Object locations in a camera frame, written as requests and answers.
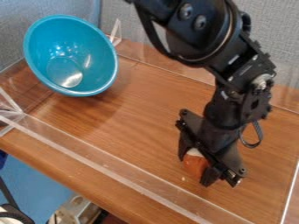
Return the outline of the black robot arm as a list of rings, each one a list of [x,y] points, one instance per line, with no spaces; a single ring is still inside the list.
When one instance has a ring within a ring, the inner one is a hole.
[[[271,87],[276,66],[260,44],[250,38],[251,18],[232,0],[124,0],[132,4],[155,49],[188,67],[203,67],[215,76],[216,89],[203,115],[180,111],[180,160],[198,151],[200,183],[224,180],[236,186],[247,176],[238,144],[258,147],[243,138],[251,124],[272,107]]]

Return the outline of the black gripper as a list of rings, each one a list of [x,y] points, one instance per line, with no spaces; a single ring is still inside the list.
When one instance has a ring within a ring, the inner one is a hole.
[[[188,150],[196,148],[210,163],[200,177],[200,184],[208,187],[218,180],[226,180],[235,187],[247,176],[238,150],[239,132],[215,127],[206,117],[188,109],[180,111],[176,127],[180,131],[179,159],[183,160]]]

